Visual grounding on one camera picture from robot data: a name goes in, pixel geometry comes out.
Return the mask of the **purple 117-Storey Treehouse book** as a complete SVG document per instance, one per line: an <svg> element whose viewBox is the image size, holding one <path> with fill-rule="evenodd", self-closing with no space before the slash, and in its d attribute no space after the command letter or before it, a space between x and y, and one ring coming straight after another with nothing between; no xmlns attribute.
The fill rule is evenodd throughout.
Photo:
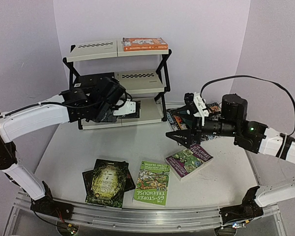
<svg viewBox="0 0 295 236"><path fill-rule="evenodd" d="M188 179L212 160L213 156L199 144L165 158L165 162L180 181Z"/></svg>

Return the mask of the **dark blue Nineteen Eighty-Four book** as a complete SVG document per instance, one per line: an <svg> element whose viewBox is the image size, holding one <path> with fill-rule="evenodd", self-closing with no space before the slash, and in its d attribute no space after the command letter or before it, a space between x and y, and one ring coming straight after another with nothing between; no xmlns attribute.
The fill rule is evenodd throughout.
<svg viewBox="0 0 295 236"><path fill-rule="evenodd" d="M137 101L127 101L126 108L122 111L127 111L127 114L118 116L118 118L139 118L141 110L141 100Z"/></svg>

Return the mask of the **green 65-Storey Treehouse book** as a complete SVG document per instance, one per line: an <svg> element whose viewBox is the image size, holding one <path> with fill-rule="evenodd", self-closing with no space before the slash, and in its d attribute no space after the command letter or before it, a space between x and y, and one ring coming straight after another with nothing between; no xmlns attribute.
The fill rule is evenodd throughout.
<svg viewBox="0 0 295 236"><path fill-rule="evenodd" d="M167 164L142 161L133 201L164 207L167 203L170 170Z"/></svg>

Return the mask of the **orange 78-Storey Treehouse book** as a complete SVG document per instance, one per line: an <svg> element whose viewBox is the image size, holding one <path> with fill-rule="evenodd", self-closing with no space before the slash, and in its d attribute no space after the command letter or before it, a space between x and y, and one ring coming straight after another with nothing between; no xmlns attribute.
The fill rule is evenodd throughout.
<svg viewBox="0 0 295 236"><path fill-rule="evenodd" d="M124 51L167 50L168 44L162 38L123 38Z"/></svg>

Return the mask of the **black Moon and Sixpence book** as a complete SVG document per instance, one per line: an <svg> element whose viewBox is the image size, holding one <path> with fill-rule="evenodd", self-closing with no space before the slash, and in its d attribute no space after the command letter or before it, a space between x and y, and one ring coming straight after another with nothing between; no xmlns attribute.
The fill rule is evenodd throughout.
<svg viewBox="0 0 295 236"><path fill-rule="evenodd" d="M115 72L106 72L106 73L79 76L73 82L73 87L80 88L80 89L88 89L95 86L97 83L97 80L104 77L114 78Z"/></svg>

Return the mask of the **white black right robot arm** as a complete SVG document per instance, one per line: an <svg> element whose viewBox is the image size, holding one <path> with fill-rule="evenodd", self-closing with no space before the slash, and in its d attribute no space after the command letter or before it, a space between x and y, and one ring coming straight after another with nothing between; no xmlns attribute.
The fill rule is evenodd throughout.
<svg viewBox="0 0 295 236"><path fill-rule="evenodd" d="M199 93L187 93L185 105L173 111L192 122L191 128L167 132L166 137L186 148L200 144L202 135L233 137L234 145L253 153L277 157L295 164L295 138L266 124L247 121L247 100L237 94L222 97L221 115L214 118ZM295 177L288 182L250 188L240 205L220 209L224 225L242 223L263 215L263 208L295 198Z"/></svg>

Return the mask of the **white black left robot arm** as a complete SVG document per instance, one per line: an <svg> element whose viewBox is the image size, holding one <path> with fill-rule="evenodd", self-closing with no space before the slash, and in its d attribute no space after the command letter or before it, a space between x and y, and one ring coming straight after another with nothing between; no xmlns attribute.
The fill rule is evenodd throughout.
<svg viewBox="0 0 295 236"><path fill-rule="evenodd" d="M51 215L61 209L71 210L71 205L54 201L49 186L21 163L14 140L45 127L82 119L115 122L118 116L135 111L135 102L120 82L102 77L95 79L91 88L72 86L45 101L0 112L0 171L30 196L34 211Z"/></svg>

